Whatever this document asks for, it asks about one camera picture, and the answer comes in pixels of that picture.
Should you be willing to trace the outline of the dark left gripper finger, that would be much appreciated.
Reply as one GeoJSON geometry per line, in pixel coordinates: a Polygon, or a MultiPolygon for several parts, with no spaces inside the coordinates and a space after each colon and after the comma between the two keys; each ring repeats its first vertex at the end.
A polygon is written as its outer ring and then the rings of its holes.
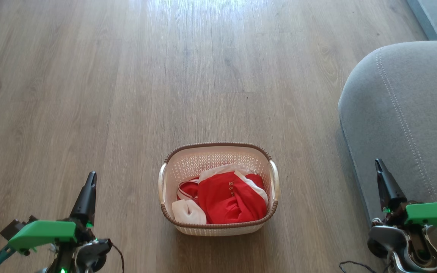
{"type": "Polygon", "coordinates": [[[69,215],[70,218],[77,219],[87,228],[92,228],[95,223],[97,197],[96,186],[97,173],[92,171],[87,176],[87,180],[82,186],[73,209],[69,215]]]}

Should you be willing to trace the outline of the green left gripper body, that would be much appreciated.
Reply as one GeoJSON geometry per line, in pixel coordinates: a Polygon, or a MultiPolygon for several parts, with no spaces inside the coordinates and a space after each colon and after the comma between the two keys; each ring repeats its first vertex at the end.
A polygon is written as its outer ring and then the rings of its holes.
{"type": "Polygon", "coordinates": [[[24,254],[37,247],[54,244],[56,246],[82,246],[95,240],[96,236],[85,224],[77,221],[47,221],[37,220],[28,223],[10,238],[8,245],[17,252],[24,254]]]}

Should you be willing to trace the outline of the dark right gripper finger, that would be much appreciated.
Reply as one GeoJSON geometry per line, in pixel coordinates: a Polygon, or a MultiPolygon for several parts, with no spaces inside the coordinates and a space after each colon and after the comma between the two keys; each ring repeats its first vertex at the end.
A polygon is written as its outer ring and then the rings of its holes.
{"type": "Polygon", "coordinates": [[[407,202],[406,195],[382,159],[375,159],[375,168],[381,208],[397,210],[402,203],[407,202]]]}

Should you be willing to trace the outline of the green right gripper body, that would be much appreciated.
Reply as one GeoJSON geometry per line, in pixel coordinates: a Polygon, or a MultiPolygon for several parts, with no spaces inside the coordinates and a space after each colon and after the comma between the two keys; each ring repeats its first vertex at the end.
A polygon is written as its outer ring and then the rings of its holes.
{"type": "Polygon", "coordinates": [[[433,226],[437,228],[437,202],[403,202],[396,208],[384,207],[387,226],[407,230],[413,226],[433,226]]]}

